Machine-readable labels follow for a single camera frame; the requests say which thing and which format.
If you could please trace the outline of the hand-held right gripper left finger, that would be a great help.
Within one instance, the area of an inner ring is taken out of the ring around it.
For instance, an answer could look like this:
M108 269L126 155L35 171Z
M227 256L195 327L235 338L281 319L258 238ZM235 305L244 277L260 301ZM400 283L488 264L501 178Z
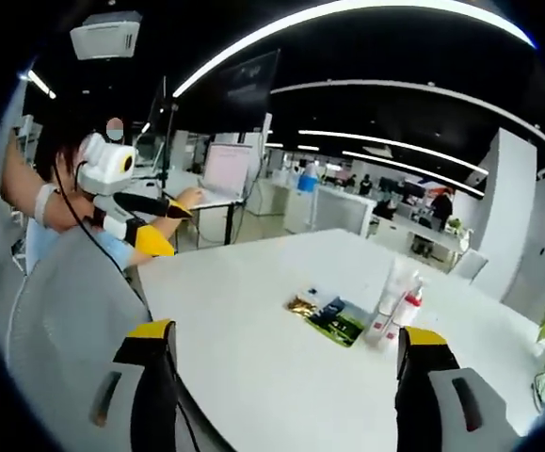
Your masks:
M74 337L57 344L45 425L63 450L175 450L174 333L164 319L97 346Z

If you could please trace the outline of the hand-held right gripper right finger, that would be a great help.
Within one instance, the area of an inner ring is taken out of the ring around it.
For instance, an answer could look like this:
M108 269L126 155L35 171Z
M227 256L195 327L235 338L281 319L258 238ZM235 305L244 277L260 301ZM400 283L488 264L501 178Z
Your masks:
M394 407L399 451L510 451L521 438L503 398L430 330L399 331Z

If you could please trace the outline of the person's left hand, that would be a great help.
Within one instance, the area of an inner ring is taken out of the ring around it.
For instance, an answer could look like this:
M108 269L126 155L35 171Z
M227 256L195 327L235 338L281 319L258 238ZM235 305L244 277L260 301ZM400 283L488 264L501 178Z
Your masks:
M73 196L67 203L67 211L62 228L70 229L80 222L86 222L93 231L102 232L104 229L94 219L95 206L83 196Z

